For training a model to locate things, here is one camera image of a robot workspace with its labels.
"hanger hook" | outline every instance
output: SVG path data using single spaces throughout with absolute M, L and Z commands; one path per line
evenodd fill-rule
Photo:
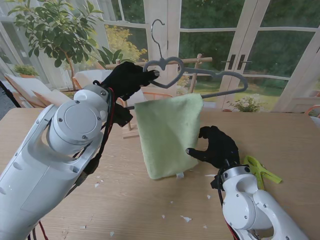
M 155 38 L 154 38 L 154 24 L 155 24 L 156 21 L 159 21 L 162 26 L 164 26 L 165 24 L 164 24 L 160 19 L 156 19 L 156 20 L 153 21 L 153 23 L 152 23 L 152 25 L 151 25 L 151 37 L 152 37 L 152 40 L 153 40 L 156 44 L 158 44 L 158 48 L 159 48 L 159 52 L 160 52 L 160 57 L 163 58 L 163 57 L 162 57 L 162 53 L 161 53 L 160 44 L 159 44 L 159 43 L 155 40 Z

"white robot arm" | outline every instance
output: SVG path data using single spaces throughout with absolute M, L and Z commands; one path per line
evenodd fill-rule
M 222 173 L 225 221 L 240 240 L 260 239 L 256 230 L 273 227 L 273 236 L 264 240 L 308 240 L 291 217 L 266 191 L 259 190 L 256 177 L 246 165 L 235 165 Z
M 26 239 L 79 181 L 101 145 L 108 96 L 104 88 L 90 85 L 73 101 L 50 105 L 38 116 L 0 176 L 1 240 Z M 48 145 L 42 141 L 47 128 Z M 82 149 L 80 157 L 68 156 Z

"gray plastic hanger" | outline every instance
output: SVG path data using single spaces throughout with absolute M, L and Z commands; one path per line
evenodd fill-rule
M 240 89 L 234 89 L 234 90 L 229 90 L 229 91 L 220 91 L 217 93 L 209 93 L 209 94 L 205 94 L 205 95 L 201 95 L 203 99 L 207 99 L 207 98 L 211 98 L 211 97 L 217 97 L 217 96 L 221 96 L 221 95 L 228 95 L 228 94 L 235 94 L 235 93 L 240 93 L 240 92 L 244 92 L 247 88 L 248 88 L 248 81 L 247 79 L 242 76 L 240 73 L 237 72 L 233 72 L 233 71 L 222 71 L 220 73 L 215 73 L 212 70 L 206 70 L 206 69 L 199 69 L 199 68 L 190 68 L 190 67 L 185 67 L 184 62 L 176 57 L 176 56 L 171 56 L 168 57 L 167 59 L 164 59 L 162 57 L 162 52 L 161 52 L 161 48 L 160 48 L 160 44 L 155 40 L 154 38 L 154 33 L 153 33 L 153 28 L 154 28 L 154 24 L 156 21 L 159 21 L 162 25 L 165 25 L 160 19 L 156 19 L 153 21 L 152 25 L 151 25 L 151 37 L 152 40 L 158 45 L 159 47 L 159 52 L 160 52 L 160 59 L 159 60 L 151 60 L 148 61 L 144 67 L 143 67 L 143 71 L 146 72 L 149 66 L 159 66 L 163 71 L 166 69 L 166 65 L 171 62 L 171 61 L 175 61 L 178 63 L 178 65 L 180 66 L 180 72 L 178 73 L 178 75 L 168 84 L 162 84 L 159 83 L 157 81 L 150 81 L 153 85 L 156 85 L 157 87 L 163 88 L 163 89 L 168 89 L 171 86 L 173 86 L 176 82 L 178 82 L 178 80 L 182 77 L 182 75 L 184 73 L 189 73 L 189 74 L 208 74 L 210 76 L 212 76 L 213 78 L 219 78 L 222 76 L 233 76 L 236 77 L 238 79 L 240 79 L 240 81 L 243 83 L 243 88 Z

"red wire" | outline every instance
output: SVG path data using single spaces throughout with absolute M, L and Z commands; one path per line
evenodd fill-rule
M 115 103 L 116 103 L 115 91 L 111 87 L 109 87 L 109 89 L 113 93 L 113 106 L 112 106 L 112 113 L 111 113 L 111 118 L 110 118 L 110 126 L 108 128 L 108 134 L 111 132 L 111 126 L 113 124 L 113 118 L 114 118 L 114 112 L 115 112 Z
M 45 240 L 49 240 L 49 238 L 48 238 L 47 235 L 46 235 L 45 228 L 44 228 L 44 226 L 42 225 L 41 221 L 39 221 L 39 225 L 40 225 L 41 231 L 42 231 L 42 233 L 43 233 L 44 239 L 45 239 Z
M 239 238 L 234 234 L 234 231 L 232 231 L 231 226 L 227 223 L 227 221 L 226 221 L 226 220 L 224 220 L 224 221 L 225 221 L 226 225 L 228 226 L 228 228 L 229 228 L 229 230 L 230 230 L 230 232 L 231 232 L 231 234 L 232 234 L 233 238 L 234 238 L 235 240 L 238 240 Z

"door handle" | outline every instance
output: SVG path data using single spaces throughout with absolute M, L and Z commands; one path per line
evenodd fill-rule
M 234 65 L 235 58 L 236 58 L 236 55 L 232 54 L 231 58 L 230 58 L 230 61 L 221 61 L 221 63 L 229 63 L 228 70 L 231 70 L 232 66 Z
M 242 64 L 252 64 L 252 61 L 244 61 L 245 56 L 246 55 L 244 54 L 241 55 L 237 70 L 240 70 L 242 68 Z

